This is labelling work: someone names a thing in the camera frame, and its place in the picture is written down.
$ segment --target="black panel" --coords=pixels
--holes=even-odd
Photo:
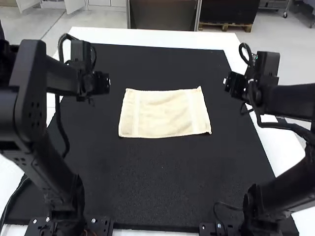
[[[259,0],[203,0],[201,22],[210,23],[254,23]]]
[[[253,182],[274,178],[249,115],[224,92],[230,67],[223,51],[95,45],[96,70],[108,72],[109,95],[95,107],[64,98],[63,125],[70,140],[66,161],[86,190],[86,214],[106,215],[115,227],[197,232],[212,222],[212,206],[241,206]],[[174,90],[202,87],[212,135],[166,139],[118,136],[126,88]],[[58,150],[63,141],[53,118],[49,133]],[[41,194],[30,187],[18,199],[8,222],[28,223],[45,216]],[[242,221],[242,214],[219,212]],[[292,219],[284,227],[296,233]]]

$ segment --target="towel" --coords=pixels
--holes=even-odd
[[[127,88],[118,134],[127,138],[167,138],[211,134],[201,87],[172,91]]]

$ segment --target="cable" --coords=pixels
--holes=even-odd
[[[251,108],[251,109],[249,109],[249,110],[247,110],[247,109],[246,109],[246,110],[243,110],[243,108],[246,107],[245,104],[246,104],[246,102],[243,102],[242,105],[241,105],[241,108],[240,108],[240,114],[241,114],[242,116],[245,115],[245,114],[248,114],[248,113],[250,113],[250,112],[252,112],[252,111],[254,111],[253,108]]]
[[[223,221],[220,220],[220,218],[218,217],[218,214],[217,214],[217,212],[216,212],[216,206],[218,206],[218,205],[221,205],[221,206],[223,206],[223,207],[226,207],[226,208],[228,208],[228,209],[230,209],[230,210],[235,210],[235,211],[243,211],[243,209],[240,208],[240,207],[236,207],[236,206],[229,205],[229,204],[224,203],[224,202],[215,202],[215,203],[213,204],[213,214],[215,215],[216,220],[221,223],[221,225],[223,226],[224,233],[225,233],[225,235],[227,235],[227,233],[228,233],[228,232],[227,232],[227,228],[225,227]]]
[[[247,60],[247,58],[244,56],[242,49],[245,48],[249,59]],[[254,67],[254,62],[252,59],[252,51],[251,48],[249,47],[249,45],[247,43],[241,43],[240,46],[238,47],[238,52],[240,53],[241,58],[243,59],[243,61],[249,66],[249,67]]]
[[[4,226],[4,221],[6,219],[6,215],[8,212],[10,212],[10,209],[12,207],[12,203],[16,200],[16,198],[18,197],[18,195],[21,193],[21,191],[28,185],[31,183],[31,180],[26,176],[23,175],[22,179],[24,178],[24,180],[20,182],[19,186],[17,187],[17,189],[14,191],[14,193],[11,195],[11,197],[9,198],[7,204],[5,205],[5,208],[3,210],[1,219],[0,219],[0,235],[1,235],[1,231],[3,229]]]
[[[78,40],[77,38],[71,36],[70,34],[63,34],[59,40],[58,40],[58,54],[59,54],[59,61],[64,63],[64,57],[63,57],[63,43],[65,40]],[[66,155],[69,153],[70,151],[70,142],[69,142],[69,138],[63,128],[63,124],[61,121],[61,110],[60,110],[60,96],[59,95],[55,95],[55,105],[56,105],[56,122],[57,122],[57,127],[58,130],[63,138],[64,144],[65,144],[65,149],[63,151],[62,157],[65,158]]]
[[[91,46],[91,47],[92,47],[93,52],[94,52],[94,60],[93,60],[92,69],[91,69],[91,71],[92,71],[92,70],[94,70],[94,67],[95,67],[95,64],[96,64],[97,55],[96,55],[96,49],[95,49],[95,47],[94,47],[94,46]]]
[[[62,154],[62,158],[64,159],[67,154],[70,151],[70,142],[69,142],[69,138],[63,128],[63,123],[61,121],[61,112],[60,112],[60,96],[59,95],[55,95],[55,105],[56,105],[56,123],[57,123],[57,127],[59,129],[59,132],[63,138],[64,141],[64,145],[65,145],[65,149],[63,151]]]

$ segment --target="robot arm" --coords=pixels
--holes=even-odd
[[[279,233],[279,221],[291,213],[315,206],[315,84],[278,86],[280,55],[254,55],[247,44],[240,45],[240,52],[243,47],[252,61],[247,61],[245,75],[230,73],[225,90],[252,105],[260,127],[292,130],[307,141],[305,157],[298,164],[270,182],[254,184],[244,196],[242,235],[271,235]],[[310,121],[312,129],[262,122],[263,114]]]
[[[40,40],[0,40],[0,153],[43,192],[56,231],[69,236],[83,231],[84,188],[49,139],[46,92],[84,101],[110,88],[108,74],[92,71],[90,43],[73,40],[71,48],[65,65]]]

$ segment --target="gray floor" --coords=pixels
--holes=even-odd
[[[67,15],[60,9],[30,9],[20,14],[17,8],[0,7],[0,17],[5,36],[10,43],[20,43],[24,38],[42,39],[47,44],[47,54],[53,55],[57,40],[72,26],[126,28],[126,14],[111,11],[77,11]],[[251,33],[229,28],[252,51],[280,52],[280,84],[315,83],[315,28],[309,28],[310,19],[294,8],[288,18],[282,12],[259,12]],[[204,31],[221,31],[207,28]],[[299,124],[310,128],[307,122]]]

